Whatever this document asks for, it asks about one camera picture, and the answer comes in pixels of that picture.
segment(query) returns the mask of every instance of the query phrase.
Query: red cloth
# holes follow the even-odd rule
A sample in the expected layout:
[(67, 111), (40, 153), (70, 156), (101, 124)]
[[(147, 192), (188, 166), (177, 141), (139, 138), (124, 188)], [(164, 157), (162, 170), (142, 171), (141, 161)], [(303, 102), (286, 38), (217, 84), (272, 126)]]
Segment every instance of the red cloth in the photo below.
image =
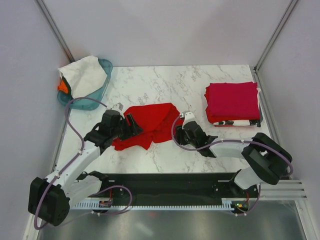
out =
[(204, 94), (208, 121), (260, 119), (257, 87), (254, 82), (210, 83)]
[[(158, 144), (171, 140), (171, 126), (180, 113), (172, 103), (161, 103), (131, 106), (124, 112), (124, 115), (127, 114), (132, 114), (143, 132), (123, 141), (114, 140), (112, 145), (117, 151), (132, 146), (141, 146), (148, 150), (152, 142)], [(182, 123), (183, 120), (179, 119), (176, 125), (182, 125)]]

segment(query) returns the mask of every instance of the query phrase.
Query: white wall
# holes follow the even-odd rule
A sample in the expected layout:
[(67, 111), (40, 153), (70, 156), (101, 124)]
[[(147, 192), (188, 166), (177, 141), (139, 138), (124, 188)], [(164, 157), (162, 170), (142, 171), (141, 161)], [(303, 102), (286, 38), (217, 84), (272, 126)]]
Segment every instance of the white wall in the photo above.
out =
[(22, 239), (31, 181), (49, 173), (63, 125), (57, 68), (67, 59), (33, 0), (0, 7), (0, 239)]
[(281, 141), (320, 224), (320, 1), (300, 1), (260, 70)]
[(44, 0), (76, 60), (255, 65), (290, 0)]

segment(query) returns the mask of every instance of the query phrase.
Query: metal frame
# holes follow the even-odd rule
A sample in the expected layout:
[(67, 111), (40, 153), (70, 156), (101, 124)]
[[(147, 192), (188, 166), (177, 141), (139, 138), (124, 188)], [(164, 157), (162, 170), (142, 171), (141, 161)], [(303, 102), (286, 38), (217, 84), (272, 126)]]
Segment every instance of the metal frame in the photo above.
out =
[[(300, 180), (280, 180), (277, 185), (270, 185), (265, 182), (261, 183), (261, 195), (260, 201), (296, 201), (296, 203), (300, 203), (299, 209), (306, 208), (307, 195), (305, 193), (303, 184)], [(84, 200), (77, 203), (71, 209), (73, 210), (101, 210), (99, 207), (99, 201), (108, 202), (108, 197), (87, 197)], [(243, 201), (243, 198), (223, 198), (222, 199), (222, 207), (218, 207), (215, 205), (210, 206), (202, 206), (202, 207), (195, 207), (195, 206), (132, 206), (130, 209), (132, 210), (213, 210), (213, 211), (221, 211), (221, 210), (228, 210), (226, 208), (230, 208), (232, 201)], [(114, 206), (114, 209), (123, 209), (125, 206)]]
[(39, 7), (40, 11), (42, 12), (46, 22), (49, 24), (53, 35), (55, 36), (56, 40), (58, 41), (60, 47), (64, 51), (66, 57), (68, 58), (69, 62), (72, 63), (75, 61), (64, 37), (62, 36), (56, 22), (54, 21), (52, 15), (50, 14), (47, 5), (43, 0), (34, 0), (37, 6)]
[[(70, 113), (71, 113), (71, 109), (68, 110), (68, 114), (67, 114), (68, 118), (70, 117)], [(62, 143), (64, 142), (67, 126), (68, 126), (67, 120), (64, 120), (61, 128), (60, 138), (57, 140), (56, 148), (54, 150), (54, 154), (51, 160), (50, 172), (53, 172), (56, 169), (60, 152), (61, 152)]]
[[(87, 197), (74, 205), (71, 210), (122, 210), (126, 206), (100, 207), (100, 201), (108, 202), (109, 198)], [(128, 210), (154, 210), (154, 211), (233, 211), (230, 200), (222, 200), (221, 205), (204, 206), (130, 206)]]
[[(66, 57), (70, 62), (74, 62), (75, 59), (64, 39), (62, 36), (58, 26), (56, 25), (48, 7), (44, 3), (44, 0), (34, 0), (38, 5), (40, 11), (42, 12), (43, 16), (45, 17), (47, 23), (49, 24), (54, 36), (56, 37), (59, 45), (61, 46), (62, 50), (64, 51)], [(288, 22), (289, 17), (292, 15), (294, 9), (296, 8), (297, 4), (300, 0), (291, 0), (288, 7), (286, 8), (284, 14), (282, 15), (275, 31), (273, 32), (271, 38), (269, 39), (266, 47), (264, 48), (259, 60), (257, 61), (254, 67), (250, 67), (253, 80), (258, 83), (258, 86), (261, 88), (260, 94), (260, 104), (263, 108), (263, 113), (265, 117), (265, 121), (267, 122), (268, 128), (270, 130), (271, 137), (277, 142), (280, 143), (281, 139), (278, 134), (277, 126), (275, 125), (274, 117), (272, 114), (271, 109), (268, 105), (268, 99), (265, 95), (263, 89), (263, 82), (259, 78), (259, 69), (261, 68), (262, 64), (264, 63), (266, 57), (268, 56), (269, 52), (271, 51), (273, 45), (275, 44), (276, 40), (278, 39), (280, 33), (284, 29), (286, 23)], [(63, 142), (63, 137), (65, 134), (67, 124), (65, 123), (63, 126), (61, 138), (59, 144), (55, 150), (55, 156), (53, 161), (52, 169), (54, 169), (56, 165), (56, 161), (59, 157), (61, 145)], [(279, 182), (278, 185), (271, 186), (268, 184), (262, 184), (261, 189), (263, 190), (260, 200), (261, 201), (287, 201), (287, 200), (294, 200), (298, 215), (306, 236), (307, 240), (320, 240), (319, 233), (317, 228), (315, 227), (315, 220), (313, 218), (313, 213), (305, 194), (303, 185), (301, 181), (298, 180), (282, 180)], [(38, 235), (38, 231), (36, 231), (33, 226), (33, 219), (34, 216), (30, 215), (28, 220), (28, 224), (26, 227), (26, 231), (24, 233), (23, 239), (24, 240), (31, 240), (36, 239)]]
[(298, 2), (300, 0), (291, 0), (288, 7), (286, 8), (284, 14), (282, 15), (282, 18), (280, 20), (280, 22), (278, 23), (278, 25), (276, 26), (270, 40), (268, 41), (267, 45), (265, 46), (258, 62), (256, 63), (254, 69), (256, 71), (258, 71), (261, 68), (261, 65), (264, 63), (267, 55), (269, 54), (271, 48), (273, 47), (273, 45), (275, 44), (276, 40), (278, 39), (281, 31), (284, 29), (284, 26), (286, 25), (289, 17), (291, 16), (291, 14), (293, 13), (294, 9), (296, 8)]

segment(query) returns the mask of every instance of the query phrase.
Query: white cloth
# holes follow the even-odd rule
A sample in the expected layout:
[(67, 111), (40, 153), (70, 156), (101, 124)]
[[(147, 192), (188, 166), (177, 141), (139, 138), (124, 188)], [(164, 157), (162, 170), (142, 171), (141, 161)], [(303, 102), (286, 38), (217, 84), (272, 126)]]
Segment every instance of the white cloth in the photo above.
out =
[(79, 61), (58, 68), (60, 77), (68, 82), (71, 96), (85, 97), (104, 85), (107, 74), (96, 56), (86, 56)]

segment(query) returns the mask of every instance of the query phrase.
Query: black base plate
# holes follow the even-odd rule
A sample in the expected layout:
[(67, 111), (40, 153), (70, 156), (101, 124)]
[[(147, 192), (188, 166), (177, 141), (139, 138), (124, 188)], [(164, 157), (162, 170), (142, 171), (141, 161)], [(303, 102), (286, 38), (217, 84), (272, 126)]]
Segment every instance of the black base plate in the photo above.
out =
[[(107, 174), (109, 180), (103, 182), (101, 189), (114, 185), (127, 187), (132, 192), (132, 206), (221, 205), (223, 198), (247, 198), (245, 191), (240, 191), (238, 196), (234, 196), (230, 191), (226, 181), (234, 174), (234, 172)], [(258, 191), (254, 188), (257, 187), (253, 186), (247, 190), (252, 198), (258, 196)], [(109, 197), (109, 194), (110, 192), (106, 192), (100, 197)], [(120, 191), (120, 188), (112, 189), (114, 206), (126, 206), (129, 199), (127, 191)]]

